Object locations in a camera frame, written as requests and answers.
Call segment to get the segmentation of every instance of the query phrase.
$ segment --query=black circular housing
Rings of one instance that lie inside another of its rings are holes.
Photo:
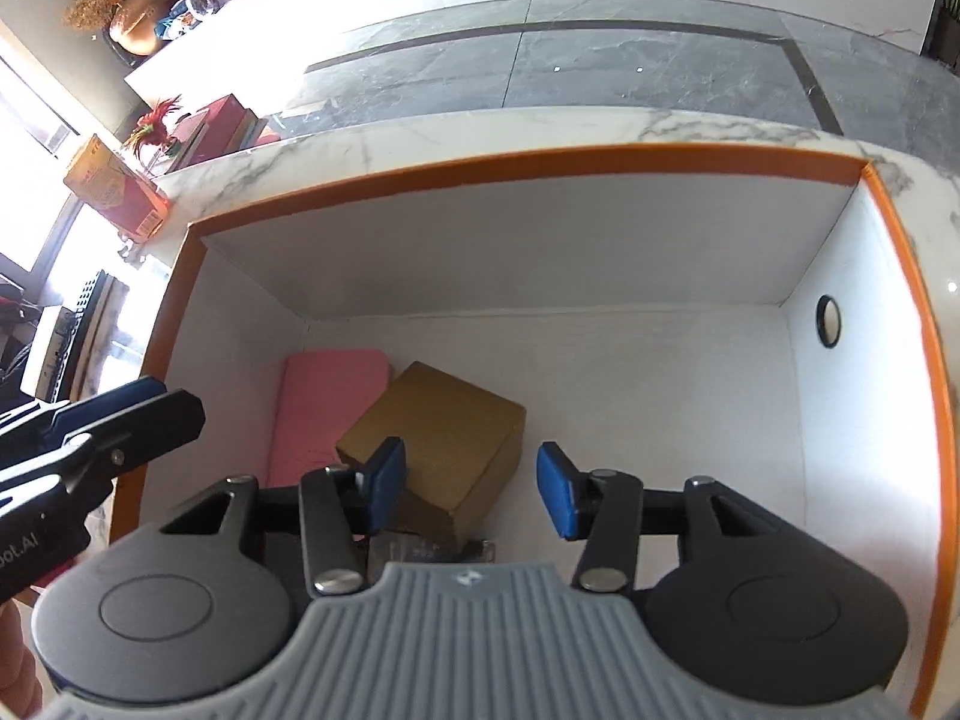
[[[97,701],[174,704],[261,669],[291,634],[292,604],[231,541],[147,526],[60,577],[32,618],[51,677]]]
[[[751,520],[735,493],[710,487],[725,493],[697,488],[701,500],[688,504],[701,525],[686,538],[688,559],[645,597],[661,650],[714,688],[763,704],[828,704],[886,685],[907,637],[894,591],[769,512],[747,511],[765,516]]]

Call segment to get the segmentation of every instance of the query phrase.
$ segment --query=dried flower arrangement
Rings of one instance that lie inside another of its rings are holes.
[[[123,0],[73,0],[64,11],[64,24],[80,32],[96,32],[110,23]]]

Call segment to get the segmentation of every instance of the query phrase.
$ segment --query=gray marble floor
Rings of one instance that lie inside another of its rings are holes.
[[[426,113],[640,105],[838,132],[960,172],[960,79],[834,25],[706,0],[505,0],[344,33],[284,138]]]

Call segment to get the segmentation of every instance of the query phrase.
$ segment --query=orange box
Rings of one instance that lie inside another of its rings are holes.
[[[157,232],[170,202],[92,135],[70,161],[64,184],[135,244]]]
[[[459,552],[520,463],[526,409],[423,362],[387,387],[337,442],[363,464],[390,436],[407,450],[407,487],[390,528]]]

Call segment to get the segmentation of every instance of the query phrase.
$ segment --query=window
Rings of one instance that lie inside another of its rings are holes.
[[[64,186],[73,127],[0,58],[0,275],[35,299],[79,210]]]

